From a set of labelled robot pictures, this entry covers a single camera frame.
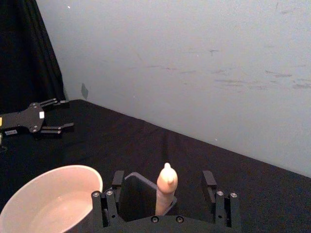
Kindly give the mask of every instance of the bolt head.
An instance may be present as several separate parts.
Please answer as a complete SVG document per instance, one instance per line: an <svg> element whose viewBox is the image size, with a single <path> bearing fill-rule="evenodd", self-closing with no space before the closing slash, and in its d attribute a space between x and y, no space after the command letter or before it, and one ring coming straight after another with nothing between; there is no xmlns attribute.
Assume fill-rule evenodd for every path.
<svg viewBox="0 0 311 233"><path fill-rule="evenodd" d="M156 216L154 216L154 217L151 218L151 221L152 221L153 223L157 223L157 222L159 222L159 218L156 217Z"/></svg>
<svg viewBox="0 0 311 233"><path fill-rule="evenodd" d="M99 196L99 194L100 194L99 192L93 193L93 197L95 197L95 198L96 198L96 197L98 197L98 196Z"/></svg>
<svg viewBox="0 0 311 233"><path fill-rule="evenodd" d="M110 196L110 195L113 194L113 192L112 192L112 190L108 190L108 191L106 192L106 194L107 194L108 196Z"/></svg>
<svg viewBox="0 0 311 233"><path fill-rule="evenodd" d="M236 193L230 193L230 196L233 197L233 198L236 198L238 196L238 194Z"/></svg>
<svg viewBox="0 0 311 233"><path fill-rule="evenodd" d="M184 222L184 218L183 218L182 216L178 216L178 217L176 218L176 221L177 221L178 223L183 223L183 222Z"/></svg>
<svg viewBox="0 0 311 233"><path fill-rule="evenodd" d="M221 191L221 190L218 190L217 194L218 194L218 196L223 196L224 195L223 191Z"/></svg>

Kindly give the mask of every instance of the black curtain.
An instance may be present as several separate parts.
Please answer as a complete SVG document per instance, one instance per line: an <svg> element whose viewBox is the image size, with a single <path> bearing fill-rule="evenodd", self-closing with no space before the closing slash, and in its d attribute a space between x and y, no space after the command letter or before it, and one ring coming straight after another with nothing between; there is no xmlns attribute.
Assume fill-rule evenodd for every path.
<svg viewBox="0 0 311 233"><path fill-rule="evenodd" d="M60 72L35 0L0 1L0 113L64 100Z"/></svg>

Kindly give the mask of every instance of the beige cylindrical object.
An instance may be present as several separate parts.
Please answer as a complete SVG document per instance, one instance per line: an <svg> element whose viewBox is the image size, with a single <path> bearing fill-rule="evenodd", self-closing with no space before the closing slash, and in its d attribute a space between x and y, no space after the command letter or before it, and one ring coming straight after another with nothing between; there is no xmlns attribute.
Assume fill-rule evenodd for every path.
<svg viewBox="0 0 311 233"><path fill-rule="evenodd" d="M164 165L156 184L155 215L163 215L173 201L178 184L177 173L169 163Z"/></svg>

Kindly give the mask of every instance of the black table surface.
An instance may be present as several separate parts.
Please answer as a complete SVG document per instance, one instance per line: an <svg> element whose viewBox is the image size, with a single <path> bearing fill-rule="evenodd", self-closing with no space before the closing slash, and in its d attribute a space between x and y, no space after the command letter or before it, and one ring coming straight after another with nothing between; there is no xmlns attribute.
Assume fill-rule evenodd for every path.
<svg viewBox="0 0 311 233"><path fill-rule="evenodd" d="M93 167L105 190L117 170L136 171L156 183L169 162L178 174L180 215L206 220L200 182L201 172L210 170L220 189L239 194L243 232L311 232L308 177L83 100L47 112L46 122L74 122L74 132L60 139L34 140L30 134L4 139L8 151L0 153L0 209L25 183L60 166Z"/></svg>

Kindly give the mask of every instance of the gray wall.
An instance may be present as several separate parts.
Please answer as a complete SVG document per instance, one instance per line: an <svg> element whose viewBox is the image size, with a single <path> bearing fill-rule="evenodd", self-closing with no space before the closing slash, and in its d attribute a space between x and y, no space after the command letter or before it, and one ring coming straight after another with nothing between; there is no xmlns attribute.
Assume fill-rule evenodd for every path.
<svg viewBox="0 0 311 233"><path fill-rule="evenodd" d="M70 99L311 177L310 1L37 2Z"/></svg>

